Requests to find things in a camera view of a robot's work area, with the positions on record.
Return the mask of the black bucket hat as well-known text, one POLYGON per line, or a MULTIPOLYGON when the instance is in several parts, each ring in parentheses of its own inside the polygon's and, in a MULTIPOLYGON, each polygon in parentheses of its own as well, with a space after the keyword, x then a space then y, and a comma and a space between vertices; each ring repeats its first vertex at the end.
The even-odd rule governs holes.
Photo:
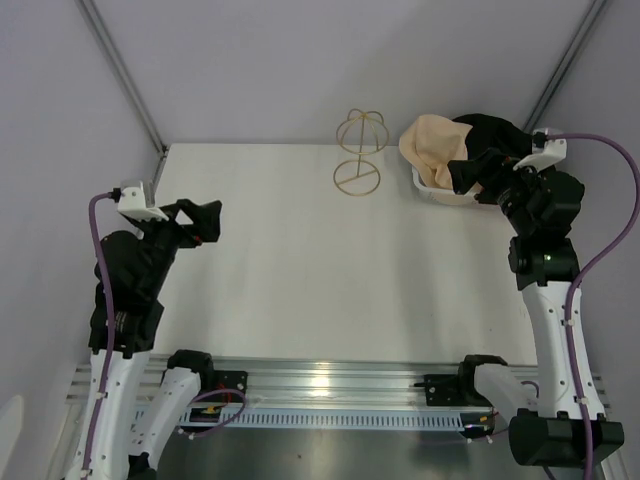
POLYGON ((497 149, 518 159, 532 153, 532 136, 508 120, 474 113, 456 117, 453 121, 471 127, 465 138, 469 160, 475 160, 488 149, 497 149))

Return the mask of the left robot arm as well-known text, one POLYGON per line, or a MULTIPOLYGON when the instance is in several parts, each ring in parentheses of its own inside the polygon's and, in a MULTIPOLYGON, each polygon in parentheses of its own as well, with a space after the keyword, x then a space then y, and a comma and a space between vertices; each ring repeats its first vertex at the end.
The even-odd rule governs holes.
POLYGON ((187 199, 160 208, 161 218, 132 220, 136 235, 94 233, 98 285, 90 319, 91 384, 68 479, 153 479, 179 417, 216 388, 210 355, 182 350, 140 419, 137 394, 164 312, 158 297, 181 249, 218 241, 222 203, 187 199))

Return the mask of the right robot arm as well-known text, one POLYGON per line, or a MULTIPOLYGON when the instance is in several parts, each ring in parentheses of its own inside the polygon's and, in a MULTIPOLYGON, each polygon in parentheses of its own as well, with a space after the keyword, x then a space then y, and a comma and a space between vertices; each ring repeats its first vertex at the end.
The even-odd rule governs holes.
POLYGON ((498 357, 468 356, 456 379, 457 395, 483 399, 507 424, 516 462, 578 468, 584 477, 624 443, 623 426, 608 420, 593 384, 581 326, 581 269, 568 237, 581 209, 584 185, 553 167, 522 166, 495 149, 448 165, 453 191, 479 191, 515 231, 509 266, 531 320, 538 390, 527 389, 498 357))

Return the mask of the beige bucket hat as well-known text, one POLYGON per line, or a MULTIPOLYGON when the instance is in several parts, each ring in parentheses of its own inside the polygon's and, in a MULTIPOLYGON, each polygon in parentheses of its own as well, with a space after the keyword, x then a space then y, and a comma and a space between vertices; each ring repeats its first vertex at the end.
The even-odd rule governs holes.
POLYGON ((471 130, 466 123, 421 115, 400 136, 399 151, 427 187, 452 190, 448 163, 468 159, 466 139, 471 130))

